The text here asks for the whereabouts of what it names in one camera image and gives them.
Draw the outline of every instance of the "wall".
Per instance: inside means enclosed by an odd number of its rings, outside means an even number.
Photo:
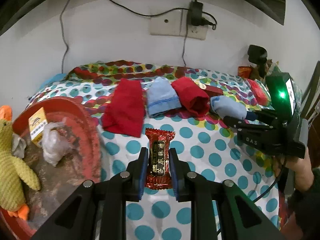
[[[9,104],[16,117],[27,97],[59,73],[65,47],[59,14],[67,0],[47,0],[0,37],[2,83],[0,104]],[[190,0],[117,0],[141,13],[187,7]],[[320,31],[300,0],[287,0],[281,26],[243,0],[199,0],[218,26],[205,41],[187,39],[185,59],[195,68],[236,73],[247,64],[249,44],[263,46],[279,60],[304,90],[320,59]],[[71,0],[63,17],[70,51],[65,72],[97,60],[183,65],[182,37],[151,36],[148,18],[138,17],[107,0]]]

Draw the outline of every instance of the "silver rivet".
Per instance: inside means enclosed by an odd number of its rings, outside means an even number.
[[[188,176],[190,179],[194,179],[194,178],[197,176],[197,174],[196,174],[195,172],[193,172],[193,171],[189,171],[189,172],[187,173],[187,176]]]
[[[84,186],[84,187],[91,187],[91,186],[92,186],[92,181],[91,181],[91,180],[86,180],[86,181],[83,183],[83,186]]]
[[[120,173],[121,178],[127,178],[129,176],[130,176],[130,172],[128,172],[128,171],[123,171]]]
[[[226,179],[224,181],[224,185],[226,185],[227,187],[232,187],[234,185],[234,182],[231,179]]]

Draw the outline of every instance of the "polka dot tablecloth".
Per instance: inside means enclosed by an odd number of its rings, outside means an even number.
[[[121,78],[138,79],[147,89],[157,76],[175,80],[188,76],[196,83],[220,87],[226,96],[244,104],[247,109],[260,106],[240,77],[173,66],[157,67],[151,64],[118,61],[98,62],[72,70],[67,80],[49,84],[30,101],[41,101],[54,96],[68,96],[84,104],[97,124],[102,142],[101,180],[108,180],[126,169],[136,160],[141,147],[149,148],[146,128],[175,131],[170,147],[175,147],[180,160],[188,162],[190,169],[208,180],[233,180],[250,199],[263,193],[274,181],[271,160],[260,151],[237,140],[222,120],[212,114],[193,118],[185,110],[172,110],[156,118],[146,117],[140,138],[104,131],[100,117],[112,99],[116,84]],[[256,205],[275,224],[278,223],[278,190],[274,187]],[[217,214],[215,201],[213,210]],[[173,190],[144,189],[139,203],[127,202],[127,239],[180,240],[190,239],[190,203],[178,203]],[[216,216],[216,226],[220,228]]]

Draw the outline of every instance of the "electrical outlet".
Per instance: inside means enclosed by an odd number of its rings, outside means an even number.
[[[164,10],[151,11],[157,14]],[[174,10],[161,16],[151,17],[149,22],[149,33],[151,35],[180,36],[182,10]]]
[[[186,20],[187,20],[187,11],[182,12],[182,24],[181,24],[181,31],[180,36],[186,35]],[[188,25],[188,38],[194,38],[199,40],[205,40],[207,36],[208,26],[193,26]]]

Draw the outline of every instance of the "folded red cloth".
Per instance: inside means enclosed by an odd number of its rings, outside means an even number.
[[[172,82],[180,103],[195,117],[203,117],[209,111],[209,96],[190,78],[182,77]]]
[[[101,117],[103,129],[140,137],[144,117],[141,83],[122,78]]]

